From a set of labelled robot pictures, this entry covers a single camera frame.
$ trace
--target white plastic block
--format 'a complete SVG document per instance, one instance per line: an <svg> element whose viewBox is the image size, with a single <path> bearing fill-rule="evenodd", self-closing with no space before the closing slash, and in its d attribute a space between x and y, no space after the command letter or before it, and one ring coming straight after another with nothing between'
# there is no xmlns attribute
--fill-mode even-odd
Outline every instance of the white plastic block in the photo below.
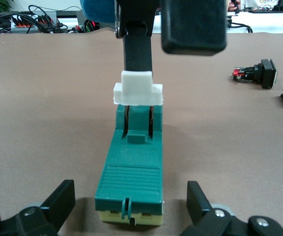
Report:
<svg viewBox="0 0 283 236"><path fill-rule="evenodd" d="M114 86L114 104L154 106L163 104L163 85L153 84L152 71L122 71Z"/></svg>

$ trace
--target cable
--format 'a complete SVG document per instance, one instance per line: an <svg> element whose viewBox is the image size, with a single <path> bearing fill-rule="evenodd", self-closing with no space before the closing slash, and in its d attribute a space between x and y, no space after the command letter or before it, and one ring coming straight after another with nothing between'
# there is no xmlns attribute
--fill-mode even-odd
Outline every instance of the cable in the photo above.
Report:
<svg viewBox="0 0 283 236"><path fill-rule="evenodd" d="M244 24L239 24L239 23L231 23L232 25L237 25L237 26L229 26L229 28L242 28L245 27L248 30L248 33L253 33L253 29L248 26L248 25L244 25Z"/></svg>
<svg viewBox="0 0 283 236"><path fill-rule="evenodd" d="M78 6L70 6L70 7L66 8L66 9L64 9L64 10L56 10L56 9L46 8L46 7L43 7L43 6L40 6L40 7L43 8L43 9L46 9L46 10L53 10L53 11L66 11L69 8L76 7L76 8L78 8L78 9L80 9L82 11L82 9L79 8Z"/></svg>
<svg viewBox="0 0 283 236"><path fill-rule="evenodd" d="M62 26L61 26L61 27L63 27L63 26L65 26L65 28L64 28L64 29L61 29L61 30L67 30L67 29L68 29L68 26L66 26L66 25L62 24Z"/></svg>
<svg viewBox="0 0 283 236"><path fill-rule="evenodd" d="M30 29L32 28L32 26L33 26L33 25L30 25L30 27L28 28L27 33L29 33L29 32L30 32Z"/></svg>
<svg viewBox="0 0 283 236"><path fill-rule="evenodd" d="M0 30L0 33L12 33L11 29L2 29Z"/></svg>
<svg viewBox="0 0 283 236"><path fill-rule="evenodd" d="M36 6L36 5L29 5L29 11L30 11L30 13L32 13L32 14L34 14L34 13L33 13L33 11L31 10L31 7L35 7L34 11L35 11L36 9L40 9L40 10L44 13L44 16L42 16L42 19L48 24L48 26L49 26L50 28L52 28L53 33L56 33L56 29L55 29L55 27L54 27L53 24L52 24L52 19L51 19L51 17L50 17L49 15L47 15L47 13L46 13L41 7Z"/></svg>
<svg viewBox="0 0 283 236"><path fill-rule="evenodd" d="M33 17L25 14L16 13L14 15L20 16L21 19L26 20L28 23L33 24L37 26L43 33L50 33L47 28L44 27L44 25L40 24L37 20L35 20Z"/></svg>
<svg viewBox="0 0 283 236"><path fill-rule="evenodd" d="M0 33L1 31L10 31L11 32L11 27L10 27L10 23L3 23L0 25Z"/></svg>

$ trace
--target yellow base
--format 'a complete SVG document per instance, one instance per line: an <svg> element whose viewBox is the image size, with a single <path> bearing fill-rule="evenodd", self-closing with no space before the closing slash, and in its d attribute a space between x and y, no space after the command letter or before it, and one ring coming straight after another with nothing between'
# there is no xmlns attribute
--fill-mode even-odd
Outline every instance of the yellow base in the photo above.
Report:
<svg viewBox="0 0 283 236"><path fill-rule="evenodd" d="M99 211L100 219L105 222L126 223L129 224L128 216L122 219L122 214L119 212ZM148 215L142 213L135 213L130 215L135 219L135 225L156 225L160 226L163 223L162 215Z"/></svg>

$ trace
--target screw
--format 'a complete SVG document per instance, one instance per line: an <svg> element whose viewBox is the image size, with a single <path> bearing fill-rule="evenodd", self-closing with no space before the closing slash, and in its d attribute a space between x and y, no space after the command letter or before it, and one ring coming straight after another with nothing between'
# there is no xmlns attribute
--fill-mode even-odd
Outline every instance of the screw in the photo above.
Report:
<svg viewBox="0 0 283 236"><path fill-rule="evenodd" d="M24 212L24 216L32 215L35 212L35 208L29 208Z"/></svg>
<svg viewBox="0 0 283 236"><path fill-rule="evenodd" d="M267 227L269 226L267 220L263 219L263 218L257 218L256 219L256 223L259 224L262 227Z"/></svg>
<svg viewBox="0 0 283 236"><path fill-rule="evenodd" d="M215 210L216 216L217 217L225 217L225 213L223 212L223 210Z"/></svg>

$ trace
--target brown table surface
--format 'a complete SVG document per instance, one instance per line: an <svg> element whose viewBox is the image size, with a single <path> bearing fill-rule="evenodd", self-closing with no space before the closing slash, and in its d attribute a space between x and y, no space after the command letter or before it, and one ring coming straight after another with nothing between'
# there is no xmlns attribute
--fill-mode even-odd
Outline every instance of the brown table surface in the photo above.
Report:
<svg viewBox="0 0 283 236"><path fill-rule="evenodd" d="M61 235L179 235L190 224L187 181L247 221L283 226L283 34L229 34L213 57L171 56L153 35L154 82L163 84L164 221L100 222L94 195L115 127L113 86L123 44L90 34L0 35L0 215L6 219L75 181L76 206ZM271 90L238 84L236 66L272 58Z"/></svg>

